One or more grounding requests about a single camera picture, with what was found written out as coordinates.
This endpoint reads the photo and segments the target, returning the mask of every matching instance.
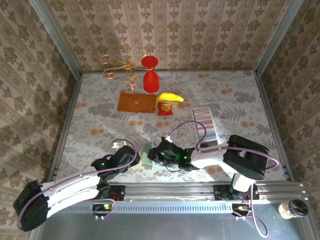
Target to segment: banana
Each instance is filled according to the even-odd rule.
[[[182,103],[184,101],[184,99],[177,95],[177,94],[174,94],[174,93],[171,93],[171,92],[163,92],[161,93],[159,96],[156,97],[155,99],[155,106],[154,106],[154,110],[157,112],[158,110],[158,103],[161,102],[161,101],[171,101],[171,102],[180,102]]]

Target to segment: brown cutting board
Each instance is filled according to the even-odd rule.
[[[118,103],[119,112],[153,113],[156,95],[121,93]]]

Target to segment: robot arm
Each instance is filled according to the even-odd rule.
[[[64,208],[85,200],[109,196],[108,181],[137,165],[139,161],[139,154],[124,145],[115,154],[95,160],[85,171],[57,181],[41,184],[30,182],[13,203],[17,215],[21,214],[18,228],[25,232],[31,231]]]
[[[195,148],[182,149],[169,138],[163,137],[161,140],[158,147],[149,151],[149,159],[165,166],[178,165],[185,171],[220,165],[232,178],[230,191],[235,197],[245,195],[252,184],[265,177],[267,157],[249,151],[267,154],[269,150],[244,137],[231,135],[227,142],[215,148],[206,148],[204,151],[196,151]]]

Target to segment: jar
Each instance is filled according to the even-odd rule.
[[[278,207],[278,211],[284,219],[303,217],[309,212],[307,204],[300,199],[281,203]]]

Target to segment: table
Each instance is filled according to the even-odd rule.
[[[135,92],[143,90],[145,72]],[[218,134],[218,142],[230,135],[248,138],[269,148],[269,153],[279,157],[266,112],[252,70],[241,71],[157,71],[160,90],[182,96],[183,103],[174,102],[172,116],[156,113],[118,112],[120,93],[131,91],[126,85],[126,73],[115,74],[107,80],[101,73],[82,76],[82,85],[66,139],[57,179],[87,168],[92,161],[113,154],[110,144],[117,138],[134,142],[139,152],[144,143],[158,145],[161,137],[178,124],[192,120],[192,108],[210,107]],[[181,127],[172,140],[182,148],[194,147],[197,139],[193,123]],[[268,170],[266,181],[285,180],[283,168]],[[162,166],[138,164],[116,176],[112,182],[210,182],[230,181],[219,166],[209,166],[197,171],[169,172]]]

